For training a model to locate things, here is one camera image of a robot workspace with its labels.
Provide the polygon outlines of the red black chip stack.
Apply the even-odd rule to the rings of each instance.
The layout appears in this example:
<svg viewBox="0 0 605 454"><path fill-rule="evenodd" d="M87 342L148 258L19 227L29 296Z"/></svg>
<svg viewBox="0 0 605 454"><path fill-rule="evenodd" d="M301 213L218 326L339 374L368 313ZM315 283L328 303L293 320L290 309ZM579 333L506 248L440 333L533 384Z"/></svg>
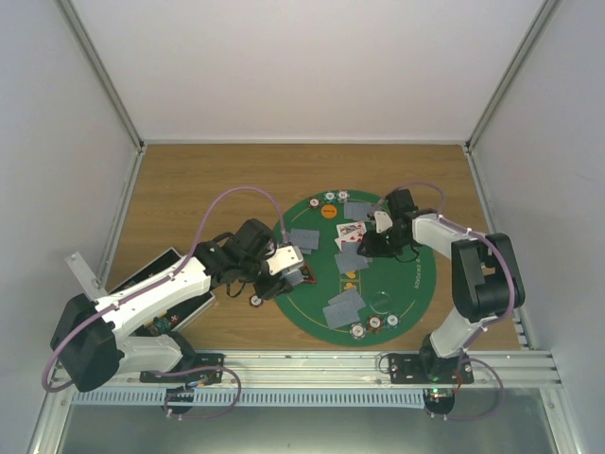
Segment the red black chip stack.
<svg viewBox="0 0 605 454"><path fill-rule="evenodd" d="M250 305L253 307L260 307L263 303L264 300L256 294L252 294L252 296L250 297Z"/></svg>

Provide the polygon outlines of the red black triangle all-in marker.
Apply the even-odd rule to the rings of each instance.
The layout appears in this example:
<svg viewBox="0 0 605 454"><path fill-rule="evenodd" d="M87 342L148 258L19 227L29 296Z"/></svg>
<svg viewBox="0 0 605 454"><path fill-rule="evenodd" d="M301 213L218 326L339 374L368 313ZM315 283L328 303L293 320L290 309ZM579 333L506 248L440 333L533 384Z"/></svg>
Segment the red black triangle all-in marker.
<svg viewBox="0 0 605 454"><path fill-rule="evenodd" d="M316 284L317 280L308 265L301 268L302 278L305 283Z"/></svg>

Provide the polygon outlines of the dealt card big blind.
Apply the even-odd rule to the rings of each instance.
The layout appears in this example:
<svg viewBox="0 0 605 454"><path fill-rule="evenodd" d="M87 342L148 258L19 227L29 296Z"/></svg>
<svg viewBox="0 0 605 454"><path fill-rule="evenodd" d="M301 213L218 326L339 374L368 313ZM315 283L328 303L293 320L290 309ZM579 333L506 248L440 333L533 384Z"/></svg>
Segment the dealt card big blind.
<svg viewBox="0 0 605 454"><path fill-rule="evenodd" d="M344 203L343 217L352 221L366 221L371 209L369 202L347 201Z"/></svg>

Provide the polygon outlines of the pulled blue checkered card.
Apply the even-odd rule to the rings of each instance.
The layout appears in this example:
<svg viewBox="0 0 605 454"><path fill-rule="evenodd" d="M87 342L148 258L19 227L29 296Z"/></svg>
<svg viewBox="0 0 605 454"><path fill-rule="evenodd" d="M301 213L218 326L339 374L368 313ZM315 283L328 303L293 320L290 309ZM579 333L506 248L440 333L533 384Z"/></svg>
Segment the pulled blue checkered card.
<svg viewBox="0 0 605 454"><path fill-rule="evenodd" d="M369 267L369 263L366 258L364 256L358 255L357 253L337 253L334 258L338 272L340 274L346 274L348 272L353 271L361 271Z"/></svg>

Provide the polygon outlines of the dealt card small blind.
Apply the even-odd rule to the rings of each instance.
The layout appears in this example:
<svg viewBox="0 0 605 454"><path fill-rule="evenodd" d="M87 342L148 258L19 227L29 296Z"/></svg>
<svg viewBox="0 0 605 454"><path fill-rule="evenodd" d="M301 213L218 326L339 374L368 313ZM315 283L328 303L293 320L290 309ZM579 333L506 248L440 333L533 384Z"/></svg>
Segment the dealt card small blind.
<svg viewBox="0 0 605 454"><path fill-rule="evenodd" d="M320 232L308 229L292 229L289 232L289 240L303 254L310 254L320 247Z"/></svg>

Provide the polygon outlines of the clear acrylic dealer button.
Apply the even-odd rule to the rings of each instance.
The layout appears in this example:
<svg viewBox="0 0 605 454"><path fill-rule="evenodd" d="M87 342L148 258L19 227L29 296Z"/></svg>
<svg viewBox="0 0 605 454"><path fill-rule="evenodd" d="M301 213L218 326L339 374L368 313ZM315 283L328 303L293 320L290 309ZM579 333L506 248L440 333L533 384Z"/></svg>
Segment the clear acrylic dealer button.
<svg viewBox="0 0 605 454"><path fill-rule="evenodd" d="M393 301L388 293L380 291L370 297L369 306L376 314L389 314L392 311Z"/></svg>

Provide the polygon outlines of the orange big blind button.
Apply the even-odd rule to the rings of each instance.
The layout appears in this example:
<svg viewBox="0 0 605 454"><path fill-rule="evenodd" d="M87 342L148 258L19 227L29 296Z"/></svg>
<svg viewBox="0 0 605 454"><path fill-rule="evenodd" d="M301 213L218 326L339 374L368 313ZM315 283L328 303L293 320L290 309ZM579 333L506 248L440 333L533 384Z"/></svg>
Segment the orange big blind button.
<svg viewBox="0 0 605 454"><path fill-rule="evenodd" d="M333 219L337 216L337 207L334 204L326 203L321 207L320 213L326 219Z"/></svg>

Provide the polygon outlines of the dealt cards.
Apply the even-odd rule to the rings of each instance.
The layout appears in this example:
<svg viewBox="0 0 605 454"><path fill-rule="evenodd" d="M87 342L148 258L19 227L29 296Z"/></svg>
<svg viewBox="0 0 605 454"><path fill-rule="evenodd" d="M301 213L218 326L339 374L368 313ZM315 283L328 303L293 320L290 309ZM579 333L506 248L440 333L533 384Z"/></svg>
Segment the dealt cards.
<svg viewBox="0 0 605 454"><path fill-rule="evenodd" d="M341 302L350 303L356 310L360 310L366 306L366 303L355 288L349 288L342 293L339 293L335 297L331 298L328 301L328 304L335 305Z"/></svg>

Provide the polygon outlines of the eight of hearts card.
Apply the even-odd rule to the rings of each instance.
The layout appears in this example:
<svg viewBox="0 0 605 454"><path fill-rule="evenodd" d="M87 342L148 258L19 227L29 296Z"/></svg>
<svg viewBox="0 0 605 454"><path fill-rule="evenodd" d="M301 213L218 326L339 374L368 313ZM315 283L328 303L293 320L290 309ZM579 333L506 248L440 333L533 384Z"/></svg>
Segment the eight of hearts card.
<svg viewBox="0 0 605 454"><path fill-rule="evenodd" d="M351 248L354 244L362 242L363 236L339 236L335 239L335 243L340 251L345 248Z"/></svg>

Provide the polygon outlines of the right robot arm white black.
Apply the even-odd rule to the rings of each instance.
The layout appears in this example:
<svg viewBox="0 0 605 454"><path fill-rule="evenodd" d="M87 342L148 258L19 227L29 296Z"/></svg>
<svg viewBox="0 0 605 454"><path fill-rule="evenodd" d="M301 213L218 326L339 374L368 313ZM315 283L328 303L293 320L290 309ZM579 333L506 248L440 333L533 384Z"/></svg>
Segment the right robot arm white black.
<svg viewBox="0 0 605 454"><path fill-rule="evenodd" d="M459 371L479 334L512 315L526 299L510 237L484 235L446 218L442 209L421 209L405 187L392 190L369 209L373 223L357 251L392 258L405 247L425 246L450 260L454 308L427 335L412 357L420 377L439 383Z"/></svg>

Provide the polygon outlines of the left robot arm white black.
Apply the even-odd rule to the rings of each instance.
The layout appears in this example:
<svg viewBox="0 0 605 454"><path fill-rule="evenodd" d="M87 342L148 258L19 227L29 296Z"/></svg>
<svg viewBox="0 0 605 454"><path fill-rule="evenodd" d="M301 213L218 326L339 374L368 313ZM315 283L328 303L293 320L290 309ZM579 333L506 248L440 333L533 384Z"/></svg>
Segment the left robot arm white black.
<svg viewBox="0 0 605 454"><path fill-rule="evenodd" d="M166 374L183 382L195 370L184 339L172 334L138 337L137 329L234 282L252 285L261 300L273 299L294 288L288 276L303 263L298 247L279 243L267 225L249 219L236 233L194 245L175 264L130 288L96 300L83 293L71 298L51 338L50 361L63 367L67 384L80 392L133 372Z"/></svg>

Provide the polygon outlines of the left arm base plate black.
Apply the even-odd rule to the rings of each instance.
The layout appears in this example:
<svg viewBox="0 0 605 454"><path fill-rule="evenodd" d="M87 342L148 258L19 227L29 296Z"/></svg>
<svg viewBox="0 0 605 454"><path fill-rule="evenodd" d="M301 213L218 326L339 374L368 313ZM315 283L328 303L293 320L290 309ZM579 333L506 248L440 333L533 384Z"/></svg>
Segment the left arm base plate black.
<svg viewBox="0 0 605 454"><path fill-rule="evenodd" d="M182 359L171 371L158 374L145 371L139 374L142 383L181 383L185 387L197 387L220 383L225 355L221 353L195 354L188 360Z"/></svg>

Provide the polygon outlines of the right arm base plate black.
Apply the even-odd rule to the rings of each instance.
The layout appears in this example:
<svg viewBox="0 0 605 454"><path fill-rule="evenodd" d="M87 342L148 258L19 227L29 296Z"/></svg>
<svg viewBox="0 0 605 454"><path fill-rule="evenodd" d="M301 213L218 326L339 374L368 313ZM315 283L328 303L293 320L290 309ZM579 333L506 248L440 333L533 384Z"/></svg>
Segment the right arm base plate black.
<svg viewBox="0 0 605 454"><path fill-rule="evenodd" d="M458 368L457 358L421 359L420 354L388 353L377 361L378 370L392 384L473 384L473 369Z"/></svg>

